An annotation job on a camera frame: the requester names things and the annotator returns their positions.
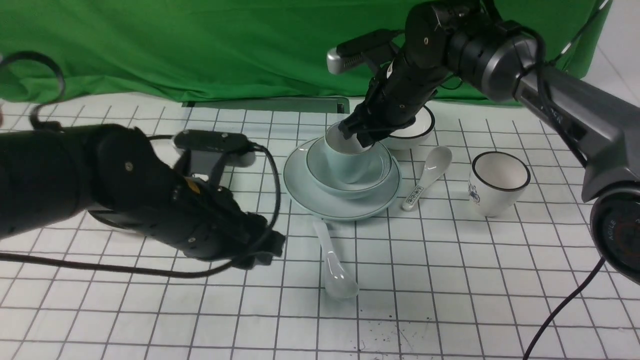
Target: light blue bowl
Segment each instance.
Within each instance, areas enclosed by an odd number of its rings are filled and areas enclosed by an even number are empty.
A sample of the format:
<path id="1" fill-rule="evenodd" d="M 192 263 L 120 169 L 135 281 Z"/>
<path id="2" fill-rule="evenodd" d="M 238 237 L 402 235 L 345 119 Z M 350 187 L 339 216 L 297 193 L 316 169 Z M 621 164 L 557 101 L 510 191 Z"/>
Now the light blue bowl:
<path id="1" fill-rule="evenodd" d="M 367 172 L 353 184 L 343 183 L 332 174 L 331 166 L 324 155 L 325 146 L 322 138 L 316 140 L 307 151 L 305 163 L 315 184 L 333 196 L 343 199 L 365 197 L 383 184 L 391 172 L 391 153 L 384 145 L 375 143 L 369 150 L 372 152 L 373 160 Z"/>

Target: orange label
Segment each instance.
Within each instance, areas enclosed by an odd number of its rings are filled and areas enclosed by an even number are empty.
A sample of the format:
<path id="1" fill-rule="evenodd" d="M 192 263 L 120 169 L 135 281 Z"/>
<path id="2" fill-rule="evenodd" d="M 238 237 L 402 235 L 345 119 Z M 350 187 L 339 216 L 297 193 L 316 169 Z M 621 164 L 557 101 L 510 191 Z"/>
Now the orange label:
<path id="1" fill-rule="evenodd" d="M 200 194 L 200 188 L 193 182 L 193 180 L 188 177 L 185 177 L 184 179 L 187 181 L 187 185 L 189 185 L 189 188 L 192 189 L 193 192 Z"/>

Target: plate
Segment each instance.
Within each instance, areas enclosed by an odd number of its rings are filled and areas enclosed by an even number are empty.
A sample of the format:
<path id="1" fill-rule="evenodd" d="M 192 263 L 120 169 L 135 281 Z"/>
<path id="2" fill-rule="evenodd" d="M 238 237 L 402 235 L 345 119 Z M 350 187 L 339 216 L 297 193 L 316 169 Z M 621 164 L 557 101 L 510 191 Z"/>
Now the plate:
<path id="1" fill-rule="evenodd" d="M 335 192 L 337 196 L 340 196 L 340 192 L 353 192 L 364 195 L 368 193 L 368 190 L 373 190 L 376 185 L 379 185 L 390 174 L 392 168 L 391 154 L 384 145 L 375 143 L 370 150 L 372 152 L 372 160 L 367 172 L 353 184 L 343 183 L 332 176 L 331 167 L 323 151 L 325 146 L 322 138 L 315 140 L 307 152 L 305 163 L 317 185 L 321 188 L 329 187 L 338 190 Z"/>
<path id="2" fill-rule="evenodd" d="M 392 158 L 387 179 L 370 195 L 359 199 L 342 199 L 318 188 L 307 171 L 306 158 L 317 139 L 298 146 L 287 158 L 282 170 L 282 187 L 291 200 L 310 214 L 324 220 L 355 221 L 372 217 L 387 209 L 400 191 L 400 166 Z"/>

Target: cup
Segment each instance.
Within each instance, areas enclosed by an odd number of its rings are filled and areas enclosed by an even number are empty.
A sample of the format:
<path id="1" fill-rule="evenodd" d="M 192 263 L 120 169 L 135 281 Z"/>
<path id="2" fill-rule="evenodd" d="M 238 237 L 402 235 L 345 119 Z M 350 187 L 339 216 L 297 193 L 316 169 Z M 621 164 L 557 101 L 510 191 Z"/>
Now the cup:
<path id="1" fill-rule="evenodd" d="M 345 139 L 337 122 L 324 134 L 324 155 L 333 176 L 346 184 L 353 184 L 367 172 L 371 164 L 371 146 L 362 147 L 355 135 Z"/>
<path id="2" fill-rule="evenodd" d="M 470 205 L 484 217 L 495 217 L 515 204 L 530 182 L 531 173 L 520 159 L 505 152 L 484 152 L 471 164 Z"/>

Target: white spoon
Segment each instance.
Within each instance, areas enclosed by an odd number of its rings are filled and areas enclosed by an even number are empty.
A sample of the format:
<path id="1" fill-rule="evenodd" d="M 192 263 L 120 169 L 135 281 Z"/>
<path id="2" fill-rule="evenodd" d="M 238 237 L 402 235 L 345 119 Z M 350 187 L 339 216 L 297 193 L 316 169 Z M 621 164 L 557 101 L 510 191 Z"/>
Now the white spoon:
<path id="1" fill-rule="evenodd" d="M 402 210 L 411 211 L 413 207 L 418 203 L 420 194 L 431 186 L 435 181 L 444 174 L 445 171 L 451 165 L 451 159 L 453 155 L 451 150 L 446 146 L 438 146 L 429 152 L 427 160 L 424 161 L 424 170 L 418 185 L 409 193 L 406 200 L 402 203 Z"/>
<path id="2" fill-rule="evenodd" d="M 314 229 L 324 253 L 324 288 L 331 297 L 348 299 L 358 295 L 358 283 L 345 271 L 333 250 L 326 224 L 319 218 L 314 218 Z"/>

